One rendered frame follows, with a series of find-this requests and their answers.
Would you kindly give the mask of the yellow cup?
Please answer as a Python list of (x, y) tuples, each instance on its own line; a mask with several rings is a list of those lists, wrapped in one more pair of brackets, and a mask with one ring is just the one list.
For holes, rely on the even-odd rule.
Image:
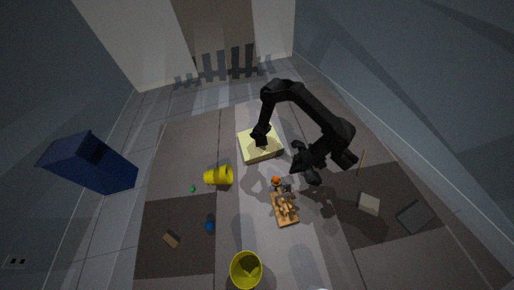
[(230, 265), (233, 283), (240, 289), (252, 289), (261, 279), (261, 260), (251, 251), (237, 253)]
[(232, 184), (233, 172), (229, 164), (210, 171), (205, 171), (203, 180), (206, 184)]

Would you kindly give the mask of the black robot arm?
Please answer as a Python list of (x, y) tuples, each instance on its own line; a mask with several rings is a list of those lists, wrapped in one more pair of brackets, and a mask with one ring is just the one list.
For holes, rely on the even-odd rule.
[(300, 81), (274, 78), (261, 88), (260, 100), (263, 104), (258, 123), (249, 134), (256, 147), (268, 145), (266, 134), (272, 127), (269, 121), (276, 103), (293, 101), (321, 127), (323, 135), (315, 145), (323, 155), (331, 153), (330, 159), (344, 171), (358, 163), (359, 158), (348, 150), (356, 134), (354, 125), (330, 112)]

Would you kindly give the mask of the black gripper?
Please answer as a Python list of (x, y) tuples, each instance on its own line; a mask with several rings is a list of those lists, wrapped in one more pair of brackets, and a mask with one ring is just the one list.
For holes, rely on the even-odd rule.
[(315, 143), (310, 143), (308, 145), (309, 147), (306, 148), (303, 142), (296, 139), (291, 142), (291, 146), (293, 149), (298, 148), (299, 152), (294, 154), (294, 159), (289, 174), (304, 172), (303, 176), (307, 184), (320, 186), (323, 180), (320, 174), (317, 171), (314, 171), (313, 166), (317, 166), (316, 164), (321, 159), (326, 159), (326, 156), (316, 148)]

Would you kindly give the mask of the grey open cylindrical cup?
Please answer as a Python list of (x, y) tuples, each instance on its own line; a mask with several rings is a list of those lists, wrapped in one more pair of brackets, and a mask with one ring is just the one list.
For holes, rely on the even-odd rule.
[(327, 290), (321, 286), (317, 286), (317, 285), (312, 285), (312, 286), (309, 286), (306, 290)]

